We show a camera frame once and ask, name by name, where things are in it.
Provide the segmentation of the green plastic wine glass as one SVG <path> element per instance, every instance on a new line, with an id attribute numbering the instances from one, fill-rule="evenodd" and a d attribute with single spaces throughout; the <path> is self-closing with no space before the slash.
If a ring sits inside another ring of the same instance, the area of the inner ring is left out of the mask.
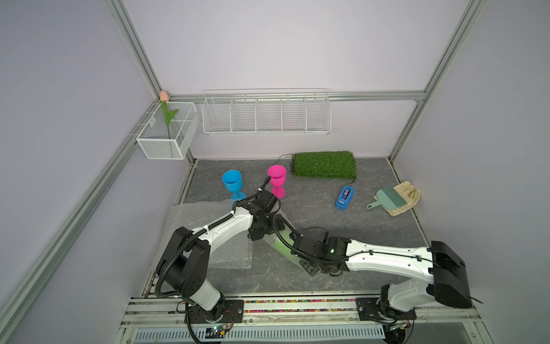
<path id="1" fill-rule="evenodd" d="M 296 256 L 292 254 L 291 249 L 289 249 L 279 238 L 274 237 L 272 247 L 279 252 L 283 257 L 287 259 L 295 259 Z"/>

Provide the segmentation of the blue tape dispenser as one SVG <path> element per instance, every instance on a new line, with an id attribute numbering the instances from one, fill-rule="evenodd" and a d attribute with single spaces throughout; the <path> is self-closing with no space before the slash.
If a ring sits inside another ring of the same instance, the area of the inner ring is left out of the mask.
<path id="1" fill-rule="evenodd" d="M 340 210 L 345 210 L 348 208 L 354 193 L 355 189 L 353 189 L 352 186 L 344 186 L 335 202 L 335 207 Z"/>

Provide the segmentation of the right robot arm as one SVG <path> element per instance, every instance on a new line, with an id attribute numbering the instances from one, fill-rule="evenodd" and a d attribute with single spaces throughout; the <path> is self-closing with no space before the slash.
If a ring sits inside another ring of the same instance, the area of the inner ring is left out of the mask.
<path id="1" fill-rule="evenodd" d="M 405 282 L 384 285 L 378 311 L 394 318 L 436 302 L 455 309 L 472 308 L 466 264 L 446 243 L 428 247 L 385 247 L 341 236 L 314 240 L 298 232 L 280 215 L 273 220 L 275 235 L 310 275 L 321 272 L 339 276 L 344 272 L 382 272 L 406 277 Z"/>

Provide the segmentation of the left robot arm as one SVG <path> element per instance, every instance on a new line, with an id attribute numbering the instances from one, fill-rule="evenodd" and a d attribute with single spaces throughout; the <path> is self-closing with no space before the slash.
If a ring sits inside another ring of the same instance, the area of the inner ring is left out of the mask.
<path id="1" fill-rule="evenodd" d="M 235 201 L 222 218 L 193 230 L 182 226 L 173 232 L 156 268 L 157 298 L 179 297 L 198 307 L 209 321 L 223 318 L 225 297 L 206 278 L 211 253 L 242 232 L 252 242 L 274 233 L 273 207 L 278 199 L 266 190 L 271 179 L 267 177 L 252 196 Z"/>

